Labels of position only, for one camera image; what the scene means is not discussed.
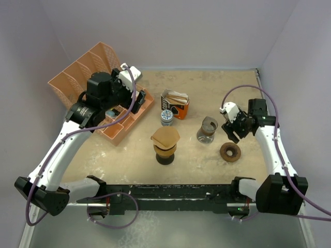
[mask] gray wall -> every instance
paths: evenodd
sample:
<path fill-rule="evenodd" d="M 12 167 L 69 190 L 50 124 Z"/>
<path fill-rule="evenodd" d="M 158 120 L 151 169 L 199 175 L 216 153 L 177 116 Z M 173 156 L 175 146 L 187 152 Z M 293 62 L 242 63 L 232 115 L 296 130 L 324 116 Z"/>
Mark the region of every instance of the gray wall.
<path fill-rule="evenodd" d="M 64 108 L 47 81 L 69 63 L 37 0 L 0 3 L 1 247 L 18 247 L 26 201 L 14 188 L 53 143 Z"/>
<path fill-rule="evenodd" d="M 140 68 L 256 68 L 298 0 L 40 0 L 73 61 L 99 41 Z"/>
<path fill-rule="evenodd" d="M 301 0 L 262 66 L 276 99 L 284 146 L 308 196 L 330 210 L 331 1 Z M 324 216 L 310 206 L 310 215 Z M 318 247 L 330 247 L 330 223 L 311 222 Z"/>

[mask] black base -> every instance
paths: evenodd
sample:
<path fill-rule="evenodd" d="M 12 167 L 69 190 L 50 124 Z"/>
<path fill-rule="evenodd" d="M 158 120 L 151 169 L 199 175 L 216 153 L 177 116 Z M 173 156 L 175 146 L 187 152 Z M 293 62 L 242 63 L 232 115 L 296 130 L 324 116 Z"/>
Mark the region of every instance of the black base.
<path fill-rule="evenodd" d="M 174 161 L 175 159 L 175 154 L 172 154 L 170 157 L 168 158 L 162 158 L 160 157 L 158 154 L 156 154 L 156 160 L 157 162 L 159 162 L 160 164 L 163 164 L 163 165 L 168 165 L 168 164 L 171 164 L 172 161 Z"/>

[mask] brown ring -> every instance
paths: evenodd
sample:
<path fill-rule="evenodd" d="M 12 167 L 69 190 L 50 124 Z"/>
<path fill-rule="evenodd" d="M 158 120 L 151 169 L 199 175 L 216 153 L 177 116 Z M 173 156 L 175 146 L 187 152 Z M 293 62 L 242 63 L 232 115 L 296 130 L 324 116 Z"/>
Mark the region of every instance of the brown ring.
<path fill-rule="evenodd" d="M 227 151 L 232 151 L 232 155 L 229 156 Z M 227 162 L 235 162 L 242 155 L 240 148 L 235 143 L 231 142 L 224 143 L 219 152 L 221 153 L 221 157 Z"/>

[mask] brown object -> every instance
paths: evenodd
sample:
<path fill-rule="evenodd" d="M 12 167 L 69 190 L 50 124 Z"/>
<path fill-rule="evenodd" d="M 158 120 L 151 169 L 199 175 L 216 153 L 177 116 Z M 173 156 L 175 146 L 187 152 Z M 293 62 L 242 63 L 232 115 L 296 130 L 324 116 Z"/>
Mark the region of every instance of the brown object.
<path fill-rule="evenodd" d="M 231 142 L 224 143 L 219 151 L 221 153 L 221 157 L 227 162 L 235 162 L 242 155 L 242 151 L 239 146 Z"/>
<path fill-rule="evenodd" d="M 165 89 L 161 94 L 161 109 L 170 110 L 177 119 L 183 120 L 185 118 L 189 104 L 190 99 L 185 93 Z"/>
<path fill-rule="evenodd" d="M 121 70 L 118 57 L 110 46 L 100 42 L 49 81 L 48 84 L 60 98 L 64 106 L 70 109 L 70 107 L 77 102 L 80 93 L 86 90 L 87 80 L 94 72 L 104 71 L 111 73 L 113 68 Z M 140 90 L 146 92 L 145 102 L 138 113 L 135 115 L 130 113 L 120 123 L 96 130 L 97 133 L 106 137 L 115 146 L 124 139 L 154 104 L 154 98 L 145 88 L 138 84 L 136 87 L 138 92 Z M 106 118 L 99 126 L 118 120 L 127 112 L 127 110 L 121 106 L 118 106 L 116 110 L 118 110 L 120 114 L 115 119 L 112 119 L 106 114 Z"/>
<path fill-rule="evenodd" d="M 156 160 L 163 165 L 172 163 L 175 158 L 177 142 L 180 136 L 174 127 L 164 126 L 151 136 L 156 152 Z"/>

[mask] beige table surface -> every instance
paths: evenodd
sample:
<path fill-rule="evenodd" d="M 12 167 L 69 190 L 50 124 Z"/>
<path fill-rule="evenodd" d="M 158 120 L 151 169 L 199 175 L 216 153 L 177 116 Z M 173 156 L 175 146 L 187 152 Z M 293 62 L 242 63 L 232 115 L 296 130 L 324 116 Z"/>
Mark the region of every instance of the beige table surface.
<path fill-rule="evenodd" d="M 219 154 L 221 145 L 229 142 L 221 125 L 219 113 L 223 96 L 229 89 L 241 84 L 258 85 L 254 71 L 143 71 L 138 82 L 155 98 L 155 105 L 117 146 L 94 133 L 80 148 L 66 170 L 63 182 L 94 175 L 107 184 L 200 184 L 230 183 L 235 176 L 256 178 L 262 182 L 267 176 L 260 146 L 249 134 L 238 145 L 242 156 L 228 163 Z M 155 159 L 150 136 L 161 127 L 160 94 L 164 89 L 185 92 L 190 105 L 184 120 L 174 119 L 179 131 L 175 160 L 160 165 Z M 233 92 L 233 101 L 247 110 L 248 100 L 260 98 L 258 90 L 241 88 Z M 196 133 L 202 120 L 210 116 L 218 121 L 215 139 L 202 144 Z"/>

